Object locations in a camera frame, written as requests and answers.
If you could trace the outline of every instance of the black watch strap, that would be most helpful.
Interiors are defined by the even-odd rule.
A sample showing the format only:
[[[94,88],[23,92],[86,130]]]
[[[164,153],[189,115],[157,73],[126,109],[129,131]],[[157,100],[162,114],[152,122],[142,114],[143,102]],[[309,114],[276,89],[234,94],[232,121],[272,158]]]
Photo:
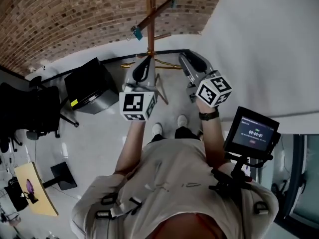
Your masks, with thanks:
[[[209,113],[209,114],[202,114],[202,113],[199,113],[199,118],[201,120],[213,120],[215,118],[219,117],[219,112],[218,112],[218,109],[216,109],[216,111],[214,111],[213,113]]]

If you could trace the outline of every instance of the black box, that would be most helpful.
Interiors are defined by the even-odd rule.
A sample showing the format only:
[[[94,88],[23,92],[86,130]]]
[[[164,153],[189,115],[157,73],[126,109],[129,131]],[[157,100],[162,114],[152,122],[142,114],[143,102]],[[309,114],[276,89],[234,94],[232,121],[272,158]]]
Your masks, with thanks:
[[[64,82],[74,111],[96,114],[119,100],[113,78],[98,58],[68,75]]]

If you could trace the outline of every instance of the white sneaker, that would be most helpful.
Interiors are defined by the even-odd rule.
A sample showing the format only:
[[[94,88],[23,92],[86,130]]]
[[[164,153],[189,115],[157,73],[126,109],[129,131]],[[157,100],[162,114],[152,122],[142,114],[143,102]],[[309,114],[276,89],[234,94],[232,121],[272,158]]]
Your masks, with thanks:
[[[178,128],[184,126],[184,127],[187,127],[188,126],[188,120],[186,118],[185,115],[180,115],[177,119],[177,125],[178,125]]]
[[[161,126],[160,123],[156,123],[153,127],[152,127],[152,136],[154,137],[155,135],[160,134],[163,135],[163,128]]]

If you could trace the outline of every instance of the small screen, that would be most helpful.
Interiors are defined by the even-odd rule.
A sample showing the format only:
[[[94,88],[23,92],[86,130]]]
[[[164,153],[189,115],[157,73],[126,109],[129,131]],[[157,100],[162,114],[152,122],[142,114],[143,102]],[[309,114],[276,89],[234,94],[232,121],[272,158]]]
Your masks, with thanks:
[[[233,142],[265,151],[274,134],[274,129],[252,119],[241,117]]]

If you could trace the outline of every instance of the brick ceiling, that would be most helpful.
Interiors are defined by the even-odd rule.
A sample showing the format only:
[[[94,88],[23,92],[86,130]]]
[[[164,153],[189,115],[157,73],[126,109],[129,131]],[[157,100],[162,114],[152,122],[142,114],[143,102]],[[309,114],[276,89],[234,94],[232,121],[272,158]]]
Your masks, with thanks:
[[[198,34],[217,2],[177,0],[156,19],[156,34]],[[124,40],[145,11],[145,0],[0,0],[0,65],[25,76],[41,60]]]

